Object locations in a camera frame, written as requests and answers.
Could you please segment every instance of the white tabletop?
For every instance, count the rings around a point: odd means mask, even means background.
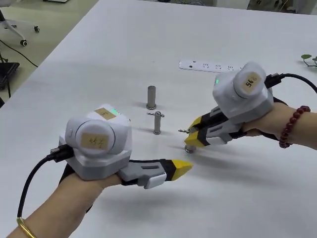
[[[0,237],[15,226],[25,179],[58,142],[68,119],[109,103],[131,118],[133,159],[183,158],[193,169],[152,190],[117,186],[96,201],[74,238],[315,238],[317,153],[279,149],[266,138],[241,138],[189,155],[177,132],[215,107],[215,74],[180,70],[179,60],[243,65],[297,73],[317,83],[300,62],[314,53],[315,16],[100,0],[0,110]],[[157,87],[165,114],[150,131],[147,87]],[[285,79],[274,95],[317,109],[316,95]],[[36,174],[23,217],[56,188],[65,164]]]

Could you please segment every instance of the tan paper label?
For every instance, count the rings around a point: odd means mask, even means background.
[[[105,108],[99,108],[99,109],[95,110],[95,113],[98,113],[100,116],[102,116],[106,120],[110,120],[110,119],[116,117],[116,115],[112,114],[111,112],[109,112]]]
[[[252,93],[256,86],[260,83],[261,78],[257,73],[250,73],[247,79],[243,82],[242,88],[247,93]]]
[[[105,150],[108,146],[108,136],[104,134],[83,133],[80,146],[86,149]]]

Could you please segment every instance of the power outlet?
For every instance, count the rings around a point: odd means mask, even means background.
[[[242,67],[227,64],[227,63],[214,63],[206,61],[196,61],[196,60],[182,60],[179,62],[180,69],[188,70],[198,70],[206,72],[215,72],[215,73],[225,73],[241,70]]]

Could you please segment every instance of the red beaded bracelet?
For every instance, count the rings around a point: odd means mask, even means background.
[[[281,137],[279,139],[279,146],[283,149],[288,148],[291,144],[287,143],[288,135],[292,132],[294,125],[296,124],[297,120],[301,117],[303,113],[310,113],[311,109],[308,106],[301,106],[294,112],[293,116],[289,120],[289,122],[286,124],[286,127],[284,128]]]

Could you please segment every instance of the plant leaf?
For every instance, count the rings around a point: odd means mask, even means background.
[[[307,60],[309,59],[310,57],[312,57],[311,55],[302,55],[302,59],[303,60]]]

